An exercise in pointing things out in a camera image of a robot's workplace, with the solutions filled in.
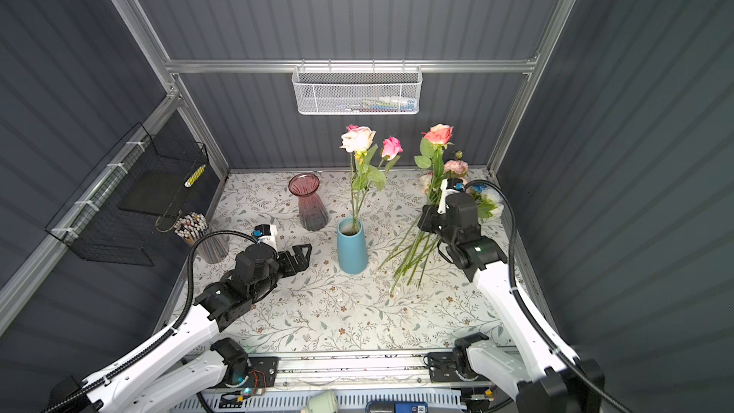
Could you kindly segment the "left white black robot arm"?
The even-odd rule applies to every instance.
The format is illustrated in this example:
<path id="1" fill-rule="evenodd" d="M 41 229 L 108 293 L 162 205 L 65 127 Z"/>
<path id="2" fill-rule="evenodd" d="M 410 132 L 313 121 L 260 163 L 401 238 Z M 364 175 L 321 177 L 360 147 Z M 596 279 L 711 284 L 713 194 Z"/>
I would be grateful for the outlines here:
<path id="1" fill-rule="evenodd" d="M 247 351 L 223 332 L 273 292 L 279 280 L 305 272 L 313 247 L 277 252 L 255 243 L 235 267 L 208 284 L 170 325 L 124 357 L 84 380 L 69 377 L 49 396 L 49 412 L 122 412 L 165 409 L 217 384 L 237 389 L 262 377 Z"/>

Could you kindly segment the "pens in white basket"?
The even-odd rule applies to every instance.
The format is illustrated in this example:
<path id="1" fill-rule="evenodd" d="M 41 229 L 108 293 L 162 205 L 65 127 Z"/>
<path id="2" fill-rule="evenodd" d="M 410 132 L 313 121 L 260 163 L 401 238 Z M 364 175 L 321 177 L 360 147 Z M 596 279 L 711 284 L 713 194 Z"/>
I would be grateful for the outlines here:
<path id="1" fill-rule="evenodd" d="M 410 114 L 419 111 L 419 101 L 409 97 L 387 96 L 376 99 L 359 99 L 342 104 L 342 107 L 348 112 Z"/>

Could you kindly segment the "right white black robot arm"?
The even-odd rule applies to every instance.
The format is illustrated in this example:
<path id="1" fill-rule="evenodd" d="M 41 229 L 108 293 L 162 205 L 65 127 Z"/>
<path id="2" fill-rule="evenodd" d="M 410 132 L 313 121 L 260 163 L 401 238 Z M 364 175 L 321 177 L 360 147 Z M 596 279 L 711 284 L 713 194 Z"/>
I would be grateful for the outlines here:
<path id="1" fill-rule="evenodd" d="M 439 206 L 424 206 L 417 226 L 437 235 L 450 263 L 486 298 L 519 352 L 511 356 L 479 334 L 463 338 L 454 350 L 458 373 L 490 380 L 520 412 L 600 411 L 601 368 L 579 359 L 516 285 L 510 258 L 482 233 L 472 196 L 453 192 Z"/>

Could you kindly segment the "white blue flower stem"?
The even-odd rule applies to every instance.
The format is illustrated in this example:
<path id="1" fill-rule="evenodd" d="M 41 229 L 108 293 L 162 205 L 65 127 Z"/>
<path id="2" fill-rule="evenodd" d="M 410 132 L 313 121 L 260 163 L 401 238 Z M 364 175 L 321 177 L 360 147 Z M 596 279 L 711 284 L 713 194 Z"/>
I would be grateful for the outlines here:
<path id="1" fill-rule="evenodd" d="M 504 212 L 504 200 L 496 189 L 488 184 L 470 185 L 466 190 L 478 208 L 478 217 L 482 221 L 499 220 Z"/>

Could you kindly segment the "pink peony flower bunch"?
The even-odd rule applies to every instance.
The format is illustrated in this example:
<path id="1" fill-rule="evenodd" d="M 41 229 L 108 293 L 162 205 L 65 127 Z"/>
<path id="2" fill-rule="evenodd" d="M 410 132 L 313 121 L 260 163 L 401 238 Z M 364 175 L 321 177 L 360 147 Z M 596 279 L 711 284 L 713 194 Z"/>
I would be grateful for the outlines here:
<path id="1" fill-rule="evenodd" d="M 466 183 L 466 175 L 468 175 L 468 165 L 462 160 L 463 153 L 461 151 L 455 153 L 455 158 L 451 160 L 445 160 L 445 169 L 443 170 L 443 179 L 448 178 L 459 178 L 464 184 Z M 424 186 L 424 193 L 426 196 L 425 203 L 430 208 L 438 208 L 438 204 L 434 205 L 428 201 L 427 187 L 430 181 L 431 171 L 422 176 L 422 185 Z M 418 225 L 421 221 L 422 216 L 419 214 L 415 219 L 412 226 L 407 230 L 403 238 L 392 252 L 388 255 L 388 258 L 382 263 L 382 267 L 399 260 L 396 265 L 395 271 L 392 273 L 393 284 L 390 290 L 390 294 L 394 294 L 394 291 L 399 288 L 402 282 L 406 282 L 410 285 L 413 282 L 418 282 L 418 286 L 422 284 L 422 278 L 424 277 L 425 265 L 430 260 L 432 252 L 437 249 L 439 244 L 439 237 L 435 234 L 427 233 L 422 231 Z"/>

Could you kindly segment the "pink ribbed glass vase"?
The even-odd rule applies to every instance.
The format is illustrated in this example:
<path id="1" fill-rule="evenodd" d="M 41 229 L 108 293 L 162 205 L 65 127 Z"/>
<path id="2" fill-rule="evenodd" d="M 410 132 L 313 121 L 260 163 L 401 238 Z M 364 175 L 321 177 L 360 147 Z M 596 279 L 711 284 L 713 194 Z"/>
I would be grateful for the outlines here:
<path id="1" fill-rule="evenodd" d="M 298 200 L 298 215 L 307 231 L 320 231 L 329 222 L 329 212 L 317 194 L 320 181 L 313 173 L 301 173 L 290 179 L 288 189 Z"/>

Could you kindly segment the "cream peach rose stem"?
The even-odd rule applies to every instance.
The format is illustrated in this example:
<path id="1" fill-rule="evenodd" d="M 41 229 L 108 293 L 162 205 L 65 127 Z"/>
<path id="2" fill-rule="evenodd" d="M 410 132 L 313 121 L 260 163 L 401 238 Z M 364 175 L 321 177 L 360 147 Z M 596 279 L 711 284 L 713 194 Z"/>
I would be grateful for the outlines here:
<path id="1" fill-rule="evenodd" d="M 378 146 L 376 132 L 368 126 L 348 125 L 341 136 L 341 148 L 350 155 L 350 198 L 352 223 L 347 233 L 355 235 L 361 229 L 361 210 L 372 187 L 377 168 L 371 162 Z"/>

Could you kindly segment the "teal ceramic vase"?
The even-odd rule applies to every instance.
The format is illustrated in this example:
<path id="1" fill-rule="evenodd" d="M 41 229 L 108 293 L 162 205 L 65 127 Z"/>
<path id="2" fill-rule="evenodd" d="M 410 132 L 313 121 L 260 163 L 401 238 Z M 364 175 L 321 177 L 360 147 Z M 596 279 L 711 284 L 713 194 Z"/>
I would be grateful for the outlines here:
<path id="1" fill-rule="evenodd" d="M 369 257 L 361 222 L 352 218 L 338 224 L 338 265 L 344 273 L 359 275 L 367 269 Z"/>

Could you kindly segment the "coral pink rose stem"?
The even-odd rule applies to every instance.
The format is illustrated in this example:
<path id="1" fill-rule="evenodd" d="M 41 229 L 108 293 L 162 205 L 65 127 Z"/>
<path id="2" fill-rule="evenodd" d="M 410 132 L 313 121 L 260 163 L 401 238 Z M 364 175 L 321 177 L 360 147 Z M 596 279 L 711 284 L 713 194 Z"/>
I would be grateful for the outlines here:
<path id="1" fill-rule="evenodd" d="M 446 124 L 436 124 L 424 133 L 420 143 L 420 154 L 414 157 L 415 164 L 420 169 L 430 170 L 431 176 L 427 187 L 427 197 L 431 204 L 437 205 L 441 198 L 441 184 L 445 160 L 443 153 L 451 145 L 453 127 Z"/>

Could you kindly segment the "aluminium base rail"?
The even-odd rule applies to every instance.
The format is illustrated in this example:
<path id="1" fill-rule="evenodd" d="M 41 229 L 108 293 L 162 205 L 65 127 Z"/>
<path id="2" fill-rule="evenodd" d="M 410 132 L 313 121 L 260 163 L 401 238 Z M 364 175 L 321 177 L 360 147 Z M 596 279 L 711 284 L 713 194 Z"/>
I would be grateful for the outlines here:
<path id="1" fill-rule="evenodd" d="M 457 374 L 447 348 L 251 354 L 267 390 L 482 387 L 484 377 Z"/>

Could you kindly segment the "hot pink rose stem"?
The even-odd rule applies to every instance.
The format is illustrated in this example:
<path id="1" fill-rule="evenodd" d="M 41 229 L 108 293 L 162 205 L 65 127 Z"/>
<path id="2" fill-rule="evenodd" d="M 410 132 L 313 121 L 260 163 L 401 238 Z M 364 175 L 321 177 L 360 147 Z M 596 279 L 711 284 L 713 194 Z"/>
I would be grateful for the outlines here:
<path id="1" fill-rule="evenodd" d="M 401 142 L 397 138 L 389 137 L 382 142 L 382 148 L 377 151 L 371 162 L 371 164 L 377 168 L 377 173 L 372 177 L 374 183 L 370 188 L 370 191 L 372 189 L 380 191 L 385 188 L 387 183 L 387 174 L 392 167 L 397 164 L 399 158 L 401 158 L 401 153 L 403 153 L 403 148 L 401 147 Z"/>

